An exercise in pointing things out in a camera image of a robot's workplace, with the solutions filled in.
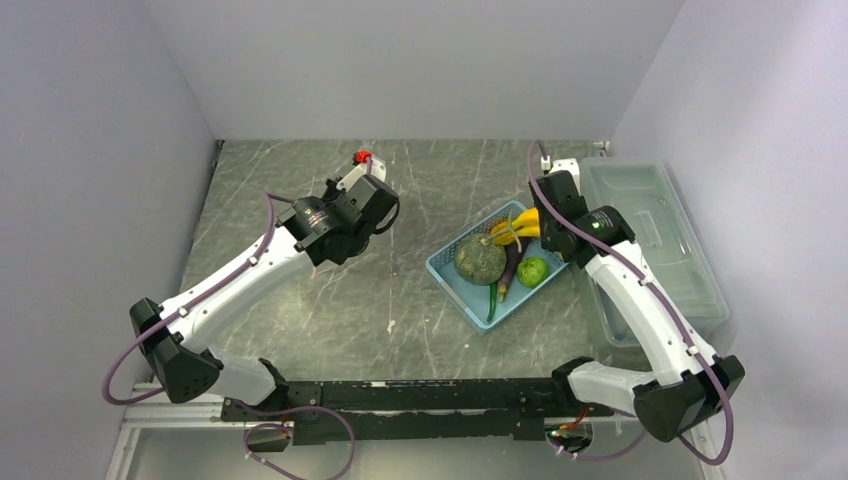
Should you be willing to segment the clear zip top bag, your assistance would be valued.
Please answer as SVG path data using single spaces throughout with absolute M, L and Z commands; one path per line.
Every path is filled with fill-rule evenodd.
M 324 260 L 320 264 L 316 264 L 309 275 L 310 280 L 314 280 L 318 275 L 331 272 L 336 267 L 336 264 L 331 260 Z

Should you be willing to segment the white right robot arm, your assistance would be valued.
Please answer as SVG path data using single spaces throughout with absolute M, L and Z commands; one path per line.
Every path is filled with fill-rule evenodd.
M 730 398 L 745 376 L 733 355 L 720 356 L 686 321 L 653 275 L 635 233 L 611 206 L 586 207 L 568 171 L 529 182 L 545 249 L 582 269 L 612 300 L 648 359 L 638 372 L 581 357 L 559 367 L 551 388 L 557 411 L 588 403 L 636 417 L 655 439 L 670 442 L 723 415 L 734 438 Z

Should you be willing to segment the green netted melon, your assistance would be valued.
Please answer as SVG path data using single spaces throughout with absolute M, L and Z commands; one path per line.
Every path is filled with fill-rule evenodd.
M 466 282 L 485 286 L 500 279 L 506 264 L 504 247 L 495 244 L 486 234 L 471 234 L 455 246 L 453 265 Z

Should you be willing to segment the yellow banana bunch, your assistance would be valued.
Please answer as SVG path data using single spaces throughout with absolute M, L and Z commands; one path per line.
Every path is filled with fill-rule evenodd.
M 541 227 L 538 209 L 533 207 L 521 212 L 515 219 L 496 223 L 489 234 L 493 242 L 501 246 L 524 238 L 539 238 Z

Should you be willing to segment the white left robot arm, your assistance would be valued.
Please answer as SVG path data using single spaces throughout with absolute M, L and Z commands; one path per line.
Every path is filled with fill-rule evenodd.
M 320 197 L 297 199 L 256 244 L 192 289 L 160 304 L 142 299 L 130 309 L 139 349 L 162 391 L 175 404 L 204 393 L 233 397 L 264 420 L 287 406 L 287 385 L 265 359 L 213 348 L 221 330 L 270 289 L 324 262 L 360 255 L 373 235 L 390 228 L 399 196 L 374 175 L 348 188 L 328 181 Z

